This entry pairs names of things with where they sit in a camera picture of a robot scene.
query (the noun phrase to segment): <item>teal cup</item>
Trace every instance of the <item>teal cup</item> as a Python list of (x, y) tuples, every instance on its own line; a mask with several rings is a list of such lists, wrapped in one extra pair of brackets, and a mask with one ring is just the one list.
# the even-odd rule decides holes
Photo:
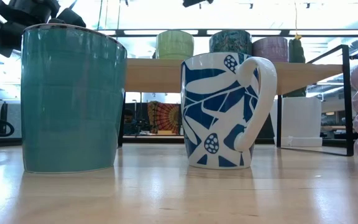
[(126, 49), (94, 30), (39, 24), (22, 41), (24, 169), (80, 172), (116, 156)]
[(181, 30), (168, 30), (157, 36), (156, 58), (188, 59), (194, 54), (194, 38)]

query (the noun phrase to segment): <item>patterned tapestry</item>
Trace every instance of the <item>patterned tapestry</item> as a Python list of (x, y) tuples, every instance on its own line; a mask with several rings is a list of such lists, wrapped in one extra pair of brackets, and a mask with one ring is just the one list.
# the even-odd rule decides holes
[(179, 105), (151, 101), (147, 105), (147, 112), (149, 114), (151, 133), (157, 134), (158, 130), (161, 130), (178, 134)]

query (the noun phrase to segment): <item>ceramic pot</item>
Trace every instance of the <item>ceramic pot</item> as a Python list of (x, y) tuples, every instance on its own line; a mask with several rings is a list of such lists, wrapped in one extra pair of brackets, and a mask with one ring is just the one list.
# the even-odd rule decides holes
[(209, 52), (252, 54), (252, 36), (244, 30), (223, 30), (209, 39)]
[(39, 24), (25, 30), (21, 113), (24, 169), (111, 167), (117, 149), (126, 49), (94, 30)]
[[(277, 100), (270, 112), (277, 133)], [(321, 101), (316, 97), (288, 97), (282, 103), (281, 144), (289, 147), (321, 147)]]
[(156, 58), (187, 59), (194, 54), (194, 38), (180, 30), (168, 30), (157, 36)]
[(272, 62), (288, 62), (288, 41), (284, 37), (266, 37), (252, 44), (253, 56)]

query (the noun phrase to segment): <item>mug handle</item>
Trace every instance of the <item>mug handle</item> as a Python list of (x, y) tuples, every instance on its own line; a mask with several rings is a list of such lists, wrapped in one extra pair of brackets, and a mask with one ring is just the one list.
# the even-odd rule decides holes
[(234, 148), (239, 152), (249, 150), (253, 145), (272, 109), (277, 90), (276, 69), (273, 63), (266, 58), (250, 57), (245, 60), (239, 66), (239, 72), (237, 73), (238, 82), (242, 86), (248, 87), (255, 67), (258, 69), (259, 74), (259, 99), (248, 126), (234, 141)]

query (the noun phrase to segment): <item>cup rim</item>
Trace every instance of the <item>cup rim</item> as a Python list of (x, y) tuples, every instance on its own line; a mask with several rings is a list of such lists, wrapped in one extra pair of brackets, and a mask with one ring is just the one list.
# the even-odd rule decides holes
[(80, 26), (76, 26), (76, 25), (71, 25), (71, 24), (57, 24), (57, 23), (49, 23), (49, 24), (36, 24), (36, 25), (32, 25), (29, 26), (27, 28), (24, 29), (23, 33), (29, 31), (29, 30), (33, 30), (33, 29), (56, 29), (56, 28), (64, 28), (64, 29), (76, 29), (76, 30), (82, 30), (85, 32), (90, 32), (93, 34), (97, 34), (97, 35), (101, 35), (103, 37), (106, 37), (109, 40), (114, 41), (116, 44), (120, 45), (125, 51), (127, 51), (127, 49), (123, 46), (122, 43), (120, 43), (118, 40), (110, 37), (109, 35), (106, 34), (102, 34), (96, 30), (92, 30), (92, 29), (88, 29), (85, 27), (80, 27)]
[(261, 39), (259, 39), (259, 40), (256, 40), (254, 43), (256, 43), (256, 42), (264, 42), (264, 41), (266, 41), (266, 40), (269, 40), (269, 39), (276, 39), (276, 40), (282, 40), (282, 42), (288, 42), (288, 39), (287, 38), (285, 38), (285, 37), (274, 37), (274, 36), (271, 36), (271, 37), (264, 37), (264, 38), (261, 38)]
[(211, 35), (211, 37), (213, 37), (214, 35), (217, 35), (217, 34), (220, 34), (220, 33), (223, 33), (223, 32), (229, 32), (229, 31), (242, 31), (242, 32), (247, 33), (250, 37), (252, 37), (252, 34), (250, 34), (249, 32), (247, 32), (246, 30), (243, 30), (243, 29), (223, 29), (223, 30)]
[(183, 31), (183, 30), (180, 30), (180, 29), (169, 29), (169, 30), (166, 30), (166, 31), (164, 31), (164, 32), (161, 32), (161, 33), (157, 34), (157, 36), (159, 36), (159, 35), (161, 35), (161, 34), (163, 34), (163, 33), (172, 32), (172, 31), (182, 32), (182, 33), (188, 34), (188, 35), (192, 36), (192, 38), (194, 38), (192, 34), (189, 34), (189, 33), (187, 33), (186, 31)]
[(192, 59), (193, 57), (197, 57), (197, 56), (201, 56), (201, 55), (205, 55), (205, 54), (243, 54), (243, 55), (247, 55), (249, 57), (253, 57), (252, 55), (241, 53), (241, 52), (207, 52), (207, 53), (202, 53), (202, 54), (198, 54), (198, 55), (194, 55), (189, 58), (186, 58), (182, 61), (182, 63), (185, 63), (187, 60)]

